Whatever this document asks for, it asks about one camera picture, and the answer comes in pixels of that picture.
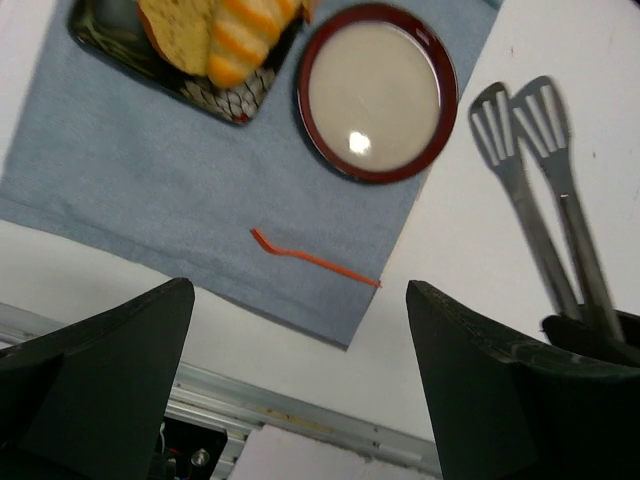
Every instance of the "croissant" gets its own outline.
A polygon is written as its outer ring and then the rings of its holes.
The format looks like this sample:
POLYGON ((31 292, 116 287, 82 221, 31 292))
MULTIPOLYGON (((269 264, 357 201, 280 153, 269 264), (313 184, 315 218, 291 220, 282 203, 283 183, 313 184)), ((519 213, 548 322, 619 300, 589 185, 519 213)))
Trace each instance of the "croissant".
POLYGON ((219 0, 213 12, 207 74, 214 85, 242 83, 267 58, 303 0, 219 0))

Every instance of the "plate rim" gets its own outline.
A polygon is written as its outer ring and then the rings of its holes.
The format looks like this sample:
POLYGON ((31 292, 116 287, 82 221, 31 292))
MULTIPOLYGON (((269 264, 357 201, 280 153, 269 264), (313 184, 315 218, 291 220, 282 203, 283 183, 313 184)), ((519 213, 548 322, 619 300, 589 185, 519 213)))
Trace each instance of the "plate rim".
POLYGON ((332 167, 368 183, 392 183, 412 177, 431 165, 444 149, 458 114, 458 81, 451 57, 440 38, 413 13, 386 3, 364 3, 348 7, 327 19, 309 40, 302 55, 297 81, 298 111, 316 150, 332 167), (309 80, 322 47, 343 28, 359 22, 391 24, 409 35, 429 58, 438 84, 440 115, 435 131, 424 149, 409 163, 393 170, 364 170, 345 162, 320 135, 309 101, 309 80))

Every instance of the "plate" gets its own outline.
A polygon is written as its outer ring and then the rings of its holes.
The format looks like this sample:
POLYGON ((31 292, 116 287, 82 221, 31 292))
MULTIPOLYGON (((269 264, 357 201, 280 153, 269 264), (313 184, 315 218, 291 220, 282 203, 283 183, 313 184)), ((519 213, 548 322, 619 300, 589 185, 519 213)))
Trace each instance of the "plate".
POLYGON ((147 39, 136 5, 135 0, 76 0, 67 28, 81 47, 135 80, 239 125, 251 121, 260 109, 303 22, 293 20, 246 82, 224 90, 206 77, 188 75, 164 61, 147 39))
POLYGON ((458 87, 435 33, 397 7, 342 10, 311 39, 298 76, 311 141, 334 168, 390 183, 428 167, 455 123, 458 87))

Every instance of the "blue cloth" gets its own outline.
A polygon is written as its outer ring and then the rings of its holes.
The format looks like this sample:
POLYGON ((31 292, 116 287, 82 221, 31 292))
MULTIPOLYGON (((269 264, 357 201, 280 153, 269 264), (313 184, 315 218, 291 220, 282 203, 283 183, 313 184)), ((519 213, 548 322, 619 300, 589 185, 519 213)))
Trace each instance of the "blue cloth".
MULTIPOLYGON (((353 3, 324 0, 316 25, 353 3)), ((464 87, 495 10, 481 0, 396 3, 437 32, 464 87)), ((65 30, 70 5, 60 0, 44 45, 0 184, 0 217, 188 277, 348 346, 375 289, 269 255, 249 229, 377 279, 423 178, 358 185, 316 160, 292 95, 311 29, 296 39, 255 120, 236 128, 81 50, 65 30)))

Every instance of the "slotted spatula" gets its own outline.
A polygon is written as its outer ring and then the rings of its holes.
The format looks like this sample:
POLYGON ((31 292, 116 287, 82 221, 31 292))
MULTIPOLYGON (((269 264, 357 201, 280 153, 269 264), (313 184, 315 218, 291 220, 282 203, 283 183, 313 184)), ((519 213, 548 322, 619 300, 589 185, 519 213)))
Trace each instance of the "slotted spatula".
POLYGON ((587 305, 587 323, 600 334, 624 342, 571 172, 571 131, 558 89, 549 77, 538 77, 513 97, 512 109, 516 132, 553 191, 587 305))
POLYGON ((527 182, 504 84, 494 83, 476 98, 469 109, 469 123, 485 163, 511 200, 554 309, 580 319, 573 289, 527 182))

